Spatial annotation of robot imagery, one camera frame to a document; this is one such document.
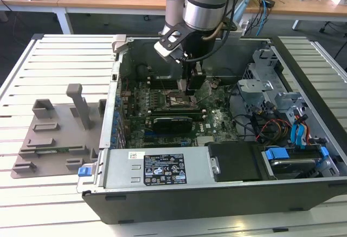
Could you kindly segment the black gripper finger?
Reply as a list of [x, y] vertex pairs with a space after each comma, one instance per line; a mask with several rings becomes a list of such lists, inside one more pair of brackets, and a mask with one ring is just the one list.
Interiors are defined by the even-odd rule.
[[187, 96], [193, 96], [196, 90], [199, 90], [205, 81], [205, 71], [202, 68], [203, 61], [186, 64], [186, 89]]

